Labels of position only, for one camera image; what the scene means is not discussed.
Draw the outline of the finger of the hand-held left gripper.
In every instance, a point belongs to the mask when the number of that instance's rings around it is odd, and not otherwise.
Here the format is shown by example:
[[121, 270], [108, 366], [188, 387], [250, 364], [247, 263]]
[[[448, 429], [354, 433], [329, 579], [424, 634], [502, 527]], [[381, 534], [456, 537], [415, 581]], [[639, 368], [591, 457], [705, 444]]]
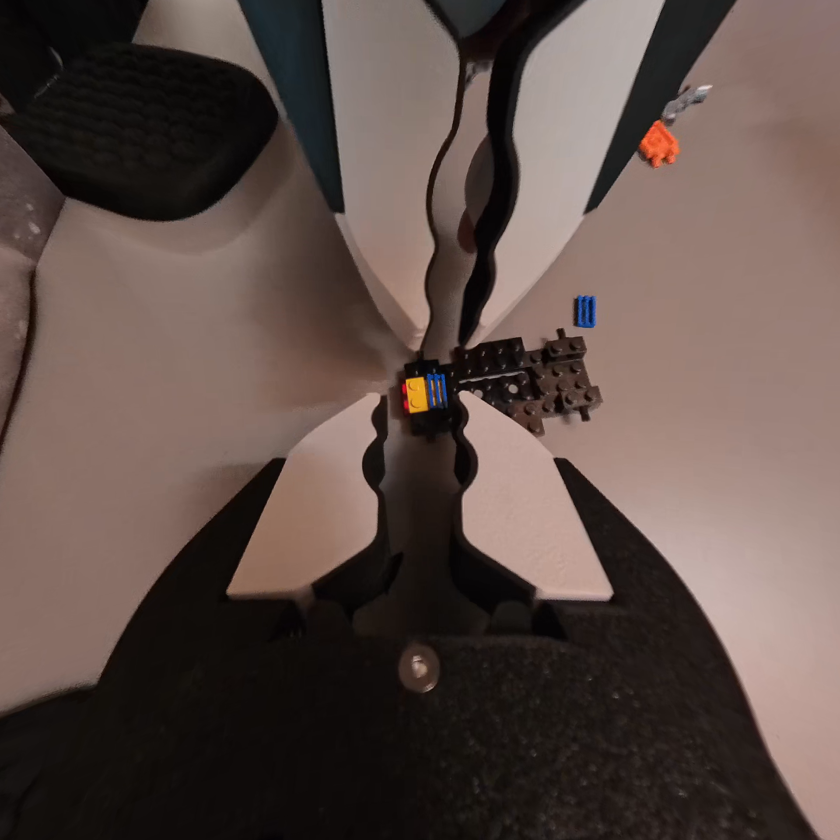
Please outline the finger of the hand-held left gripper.
[[460, 344], [482, 341], [580, 226], [663, 5], [530, 2], [500, 42], [486, 112], [492, 179]]
[[325, 1], [343, 210], [335, 220], [377, 311], [409, 350], [431, 320], [432, 182], [455, 121], [457, 34], [440, 2]]

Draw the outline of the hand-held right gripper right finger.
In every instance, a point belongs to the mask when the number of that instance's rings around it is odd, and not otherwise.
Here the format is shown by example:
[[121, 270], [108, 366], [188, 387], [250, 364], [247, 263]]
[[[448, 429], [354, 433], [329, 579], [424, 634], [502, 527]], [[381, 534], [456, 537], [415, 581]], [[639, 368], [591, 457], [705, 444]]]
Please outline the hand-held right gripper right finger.
[[477, 605], [609, 602], [613, 587], [554, 458], [473, 392], [454, 427], [454, 583]]

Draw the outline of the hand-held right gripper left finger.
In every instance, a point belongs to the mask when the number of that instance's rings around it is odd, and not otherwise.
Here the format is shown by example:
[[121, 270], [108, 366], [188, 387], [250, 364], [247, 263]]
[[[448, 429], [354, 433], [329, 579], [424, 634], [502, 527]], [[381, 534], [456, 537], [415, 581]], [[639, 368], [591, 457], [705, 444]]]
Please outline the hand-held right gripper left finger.
[[386, 398], [368, 393], [294, 446], [228, 597], [364, 605], [384, 591], [390, 573], [381, 489], [386, 437]]

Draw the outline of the black lego chassis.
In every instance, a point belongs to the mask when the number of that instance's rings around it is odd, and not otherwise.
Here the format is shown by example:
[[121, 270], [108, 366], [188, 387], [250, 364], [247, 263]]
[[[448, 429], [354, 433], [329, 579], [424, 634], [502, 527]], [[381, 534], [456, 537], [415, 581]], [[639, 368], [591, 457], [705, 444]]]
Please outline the black lego chassis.
[[552, 417], [578, 415], [588, 422], [603, 398], [586, 369], [586, 351], [583, 337], [560, 329], [553, 340], [532, 350], [521, 338], [511, 338], [457, 347], [449, 362], [419, 355], [404, 365], [398, 381], [446, 373], [448, 408], [406, 415], [411, 433], [432, 440], [451, 430], [456, 397], [466, 393], [536, 437], [544, 435], [544, 422]]

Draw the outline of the pile of lego pieces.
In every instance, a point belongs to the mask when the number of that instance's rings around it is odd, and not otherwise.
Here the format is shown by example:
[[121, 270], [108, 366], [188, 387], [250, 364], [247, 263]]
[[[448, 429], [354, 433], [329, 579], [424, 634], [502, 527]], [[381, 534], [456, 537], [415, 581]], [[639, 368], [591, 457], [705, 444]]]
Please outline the pile of lego pieces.
[[659, 119], [641, 140], [638, 156], [653, 169], [675, 163], [679, 155], [679, 142], [672, 132], [673, 126], [686, 110], [703, 103], [711, 90], [712, 85], [686, 87], [669, 100]]

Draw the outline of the black round cushion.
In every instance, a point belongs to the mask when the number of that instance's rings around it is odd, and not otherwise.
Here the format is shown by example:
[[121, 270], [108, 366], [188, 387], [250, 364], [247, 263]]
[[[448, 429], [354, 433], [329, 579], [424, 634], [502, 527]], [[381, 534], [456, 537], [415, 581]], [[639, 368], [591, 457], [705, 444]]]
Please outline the black round cushion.
[[173, 222], [229, 193], [278, 121], [268, 89], [246, 68], [111, 43], [74, 59], [2, 126], [65, 197]]

